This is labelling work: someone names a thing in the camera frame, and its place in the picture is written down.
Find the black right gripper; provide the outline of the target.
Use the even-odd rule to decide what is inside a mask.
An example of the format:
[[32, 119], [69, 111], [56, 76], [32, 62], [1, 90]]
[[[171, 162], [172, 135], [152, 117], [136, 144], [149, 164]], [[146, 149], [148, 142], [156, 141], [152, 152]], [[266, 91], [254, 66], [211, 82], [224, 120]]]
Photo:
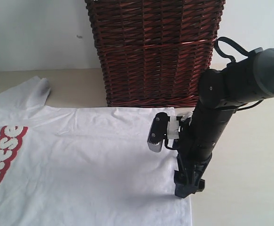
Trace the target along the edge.
[[205, 165], [232, 115], [245, 104], [268, 98], [262, 83], [265, 75], [266, 61], [259, 56], [230, 63], [221, 71], [208, 69], [201, 75], [198, 102], [176, 144], [175, 196], [187, 198], [205, 189]]

